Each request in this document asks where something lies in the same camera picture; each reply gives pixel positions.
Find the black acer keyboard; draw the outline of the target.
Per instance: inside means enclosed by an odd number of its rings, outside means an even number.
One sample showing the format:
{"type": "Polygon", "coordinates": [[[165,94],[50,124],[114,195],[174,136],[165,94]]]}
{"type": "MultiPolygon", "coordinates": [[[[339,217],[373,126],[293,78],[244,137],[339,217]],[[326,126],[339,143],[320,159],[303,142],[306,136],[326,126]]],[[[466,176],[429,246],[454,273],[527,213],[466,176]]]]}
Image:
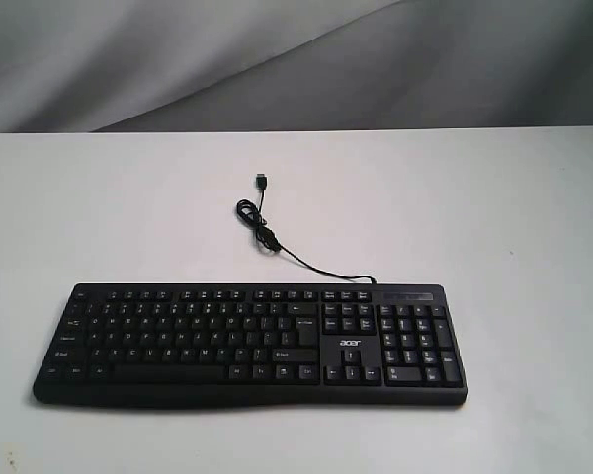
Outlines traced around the black acer keyboard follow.
{"type": "Polygon", "coordinates": [[[437,284],[79,283],[33,385],[53,405],[459,406],[437,284]]]}

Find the grey backdrop cloth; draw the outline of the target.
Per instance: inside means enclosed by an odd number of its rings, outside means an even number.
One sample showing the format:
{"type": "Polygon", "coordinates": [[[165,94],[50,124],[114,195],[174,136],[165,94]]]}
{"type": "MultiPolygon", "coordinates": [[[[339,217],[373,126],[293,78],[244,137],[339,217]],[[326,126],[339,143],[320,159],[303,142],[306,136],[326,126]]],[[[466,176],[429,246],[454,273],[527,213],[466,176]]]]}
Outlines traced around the grey backdrop cloth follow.
{"type": "Polygon", "coordinates": [[[0,132],[593,125],[593,1],[0,1],[0,132]]]}

